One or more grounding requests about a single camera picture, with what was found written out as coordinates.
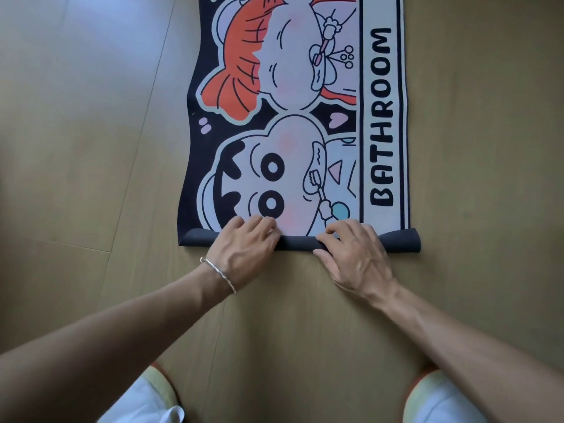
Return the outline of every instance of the finger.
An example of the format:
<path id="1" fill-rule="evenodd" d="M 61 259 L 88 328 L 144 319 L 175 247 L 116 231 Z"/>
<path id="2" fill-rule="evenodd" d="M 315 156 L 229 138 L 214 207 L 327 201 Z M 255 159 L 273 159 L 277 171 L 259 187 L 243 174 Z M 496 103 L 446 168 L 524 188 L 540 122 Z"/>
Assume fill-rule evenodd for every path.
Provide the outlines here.
<path id="1" fill-rule="evenodd" d="M 274 251 L 274 248 L 276 248 L 276 245 L 278 244 L 278 241 L 280 240 L 281 236 L 282 236 L 282 232 L 278 230 L 278 228 L 274 227 L 274 229 L 269 230 L 266 239 L 264 239 L 264 241 L 268 244 L 270 249 Z"/>
<path id="2" fill-rule="evenodd" d="M 371 241 L 373 241 L 374 243 L 378 241 L 378 235 L 374 231 L 374 227 L 372 227 L 370 224 L 363 224 L 362 228 L 364 228 Z"/>
<path id="3" fill-rule="evenodd" d="M 342 241 L 349 241 L 354 237 L 351 227 L 344 221 L 335 221 L 325 228 L 325 233 L 337 233 Z"/>
<path id="4" fill-rule="evenodd" d="M 273 228 L 276 228 L 276 220 L 271 216 L 265 216 L 254 231 L 260 234 L 261 240 L 264 240 Z"/>
<path id="5" fill-rule="evenodd" d="M 337 267 L 337 263 L 335 262 L 333 256 L 323 249 L 314 249 L 314 256 L 319 258 L 333 280 L 337 282 L 340 279 L 339 268 Z"/>
<path id="6" fill-rule="evenodd" d="M 358 222 L 358 220 L 348 219 L 345 222 L 349 225 L 349 227 L 351 228 L 351 230 L 353 231 L 353 233 L 357 238 L 364 239 L 368 237 L 368 235 L 366 234 L 366 230 L 362 228 L 362 225 Z"/>
<path id="7" fill-rule="evenodd" d="M 320 233 L 315 236 L 315 238 L 319 240 L 323 245 L 325 245 L 325 247 L 333 255 L 338 254 L 339 251 L 345 247 L 343 242 L 341 242 L 332 234 Z"/>
<path id="8" fill-rule="evenodd" d="M 258 226 L 261 220 L 262 217 L 260 215 L 253 215 L 245 222 L 242 229 L 246 232 L 251 232 Z"/>
<path id="9" fill-rule="evenodd" d="M 241 227 L 243 224 L 245 224 L 245 220 L 243 220 L 243 218 L 240 216 L 234 216 L 229 220 L 225 227 L 223 227 L 222 232 L 231 232 L 236 228 Z"/>

